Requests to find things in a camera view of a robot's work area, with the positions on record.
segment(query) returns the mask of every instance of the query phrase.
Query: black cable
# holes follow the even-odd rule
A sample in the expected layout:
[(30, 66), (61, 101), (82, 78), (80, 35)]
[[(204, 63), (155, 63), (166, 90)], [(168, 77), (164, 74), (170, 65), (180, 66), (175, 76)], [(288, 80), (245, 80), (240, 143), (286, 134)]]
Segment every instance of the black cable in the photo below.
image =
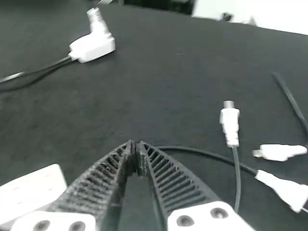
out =
[(242, 181), (241, 181), (241, 169), (240, 169), (240, 160), (237, 153), (237, 148), (232, 148), (234, 167), (235, 167), (235, 177), (236, 177), (236, 195), (234, 203), (234, 211), (238, 213), (240, 202), (241, 202), (241, 192), (242, 192)]
[(16, 74), (13, 74), (13, 75), (10, 75), (10, 76), (7, 76), (7, 77), (3, 77), (3, 78), (0, 79), (0, 84), (6, 83), (8, 81), (11, 81), (11, 80), (14, 80), (14, 79), (17, 79), (17, 78), (20, 78), (20, 77), (26, 77), (26, 76), (29, 76), (29, 75), (37, 74), (37, 73), (42, 72), (42, 71), (47, 71), (51, 68), (55, 68), (58, 65), (65, 63), (68, 60), (71, 60), (70, 56), (67, 56), (63, 59), (60, 59), (60, 60), (58, 60), (58, 61), (56, 61), (56, 62), (54, 62), (54, 63), (52, 63), (48, 66), (45, 66), (45, 67), (38, 69), (38, 70), (35, 70), (35, 71), (23, 71), (23, 72), (19, 72), (19, 73), (16, 73)]
[(306, 143), (305, 143), (304, 146), (308, 147), (308, 122), (306, 121), (303, 113), (301, 112), (296, 100), (294, 99), (292, 93), (288, 89), (288, 87), (287, 87), (285, 81), (283, 80), (283, 78), (281, 78), (281, 76), (278, 73), (273, 73), (272, 76), (274, 77), (274, 79), (277, 81), (277, 83), (279, 84), (279, 86), (283, 90), (283, 92), (286, 95), (286, 97), (288, 98), (293, 110), (295, 111), (297, 118), (302, 123), (302, 126), (305, 130), (305, 133), (306, 133)]
[[(210, 157), (212, 159), (216, 159), (220, 162), (229, 164), (234, 166), (234, 161), (226, 158), (222, 155), (216, 154), (216, 153), (212, 153), (209, 151), (205, 151), (202, 149), (197, 149), (197, 148), (191, 148), (191, 147), (185, 147), (185, 146), (157, 146), (158, 149), (160, 149), (161, 151), (178, 151), (178, 152), (187, 152), (187, 153), (193, 153), (193, 154), (197, 154), (197, 155), (201, 155), (201, 156), (207, 156)], [(245, 165), (243, 163), (239, 163), (241, 170), (250, 173), (251, 175), (255, 176), (257, 174), (257, 170), (253, 167), (250, 167), (248, 165)]]

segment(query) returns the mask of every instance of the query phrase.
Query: black fabric surface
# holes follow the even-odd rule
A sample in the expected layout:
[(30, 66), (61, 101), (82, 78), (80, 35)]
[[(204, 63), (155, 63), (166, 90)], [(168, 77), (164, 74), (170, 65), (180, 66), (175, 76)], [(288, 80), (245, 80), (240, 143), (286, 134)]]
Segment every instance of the black fabric surface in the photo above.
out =
[[(270, 74), (285, 78), (308, 116), (307, 36), (133, 7), (110, 5), (101, 11), (116, 40), (114, 53), (0, 94), (0, 184), (53, 163), (71, 183), (129, 139), (232, 158), (218, 122), (222, 102), (230, 99), (241, 110), (240, 160), (308, 184), (308, 155), (276, 163), (251, 153), (262, 143), (305, 141)], [(89, 23), (80, 1), (5, 1), (0, 30), (0, 74), (6, 76), (67, 56), (68, 45), (89, 32)], [(192, 155), (175, 157), (233, 205), (233, 167)], [(252, 176), (242, 173), (242, 178), (240, 215), (252, 227), (307, 230), (307, 214), (293, 212)], [(155, 230), (150, 195), (143, 196), (139, 180), (131, 181), (120, 230)]]

